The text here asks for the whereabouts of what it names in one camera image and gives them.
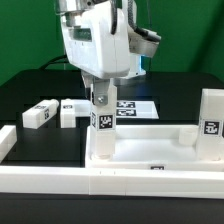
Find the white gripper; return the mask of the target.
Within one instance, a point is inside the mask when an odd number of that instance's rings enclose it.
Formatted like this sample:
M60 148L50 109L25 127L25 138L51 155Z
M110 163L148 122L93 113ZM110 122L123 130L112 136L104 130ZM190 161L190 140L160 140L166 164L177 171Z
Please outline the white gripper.
M130 70L128 29L115 0L59 0L68 61L79 68L95 106L108 104L110 78Z

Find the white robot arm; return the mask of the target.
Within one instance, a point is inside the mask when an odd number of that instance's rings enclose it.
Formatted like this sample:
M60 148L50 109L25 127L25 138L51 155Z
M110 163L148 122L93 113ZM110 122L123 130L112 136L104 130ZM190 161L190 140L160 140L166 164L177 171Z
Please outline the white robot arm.
M82 70L93 104L106 105L113 78L142 73L141 57L131 51L135 34L134 0L55 0L65 51L71 65Z

